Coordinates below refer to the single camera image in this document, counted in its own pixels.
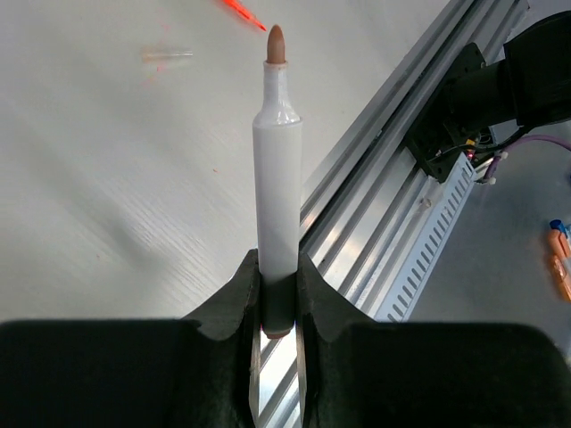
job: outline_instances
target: black cable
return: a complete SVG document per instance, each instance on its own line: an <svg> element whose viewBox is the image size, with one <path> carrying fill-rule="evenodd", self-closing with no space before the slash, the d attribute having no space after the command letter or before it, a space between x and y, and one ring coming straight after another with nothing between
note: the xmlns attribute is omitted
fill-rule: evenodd
<svg viewBox="0 0 571 428"><path fill-rule="evenodd" d="M500 152L500 151L505 150L506 148L510 147L519 138L521 138L522 136L527 134L532 129L533 129L533 127L521 127L516 132L514 132L511 136L509 136L504 141L502 141L500 144L496 144L496 145L492 145L492 146L478 147L478 146L474 146L471 144L457 145L456 147L452 147L452 148L440 153L438 156L434 156L431 160L429 160L429 162L438 161L440 159L443 159L446 156L454 154L455 152L464 152L465 150L473 150L476 153Z"/></svg>

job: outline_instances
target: cable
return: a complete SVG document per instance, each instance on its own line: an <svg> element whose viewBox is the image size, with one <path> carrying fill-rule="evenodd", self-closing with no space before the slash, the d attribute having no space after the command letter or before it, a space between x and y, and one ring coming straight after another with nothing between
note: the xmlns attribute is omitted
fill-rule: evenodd
<svg viewBox="0 0 571 428"><path fill-rule="evenodd" d="M478 147L478 146L473 146L471 144L457 145L456 147L452 147L451 149L448 149L440 153L438 156L434 156L431 160L429 160L429 162L438 161L446 156L454 154L455 152L464 152L465 150L473 150L476 153L491 153L491 152L505 150L507 147L514 144L518 139L520 139L522 136L524 136L531 130L532 130L531 127L521 127L511 136L505 139L503 142L496 145L491 145L486 147Z"/></svg>
<svg viewBox="0 0 571 428"><path fill-rule="evenodd" d="M508 150L510 150L513 147L516 147L518 145L521 145L523 143L526 143L528 141L545 141L547 143L554 143L554 144L558 145L559 147L563 147L564 149L571 152L571 142L568 142L568 141L564 140L563 138L559 138L558 136L545 136L542 134L538 134L536 136L522 136L521 138L519 138L518 140L516 140L512 144L507 145L505 147L505 149L503 149L503 153L507 154ZM498 153L493 157L492 162L490 163L490 166L485 171L485 174L482 177L481 183L487 183L493 178L493 175L495 174L496 169L498 168L498 164L505 157L506 157L506 155L504 155L502 153Z"/></svg>

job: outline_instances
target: orange object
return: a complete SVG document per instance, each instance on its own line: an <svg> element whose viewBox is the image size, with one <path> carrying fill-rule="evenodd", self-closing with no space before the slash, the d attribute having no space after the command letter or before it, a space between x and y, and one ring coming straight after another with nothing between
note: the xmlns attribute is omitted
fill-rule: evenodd
<svg viewBox="0 0 571 428"><path fill-rule="evenodd" d="M245 21L251 22L259 29L267 31L266 27L264 27L263 24L258 21L256 15L254 15L248 9L246 9L243 4L238 2L238 0L224 0L224 3L226 3L232 9L234 9L238 13L238 15L240 15Z"/></svg>
<svg viewBox="0 0 571 428"><path fill-rule="evenodd" d="M566 237L559 230L550 230L547 241L554 255L550 257L550 271L562 297L571 302L571 275L565 269L563 260L571 257Z"/></svg>

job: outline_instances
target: red laser light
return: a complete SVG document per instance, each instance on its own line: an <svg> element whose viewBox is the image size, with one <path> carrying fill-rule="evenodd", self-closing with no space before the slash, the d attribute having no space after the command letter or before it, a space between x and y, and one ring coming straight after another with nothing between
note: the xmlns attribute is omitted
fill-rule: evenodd
<svg viewBox="0 0 571 428"><path fill-rule="evenodd" d="M224 0L224 3L226 3L232 9L234 9L234 11L238 13L238 15L240 15L242 19L244 19L245 21L251 22L256 27L258 27L263 31L267 31L266 27L264 27L264 25L258 21L256 15L254 15L252 12L246 9L243 4L238 2L238 0Z"/></svg>

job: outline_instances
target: white marker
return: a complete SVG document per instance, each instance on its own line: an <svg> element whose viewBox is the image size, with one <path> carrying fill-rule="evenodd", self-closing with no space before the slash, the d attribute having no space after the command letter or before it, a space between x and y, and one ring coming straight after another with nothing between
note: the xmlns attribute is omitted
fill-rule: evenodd
<svg viewBox="0 0 571 428"><path fill-rule="evenodd" d="M261 324L270 339L294 326L300 244L302 119L287 94L284 35L274 26L264 62L264 101L252 125Z"/></svg>

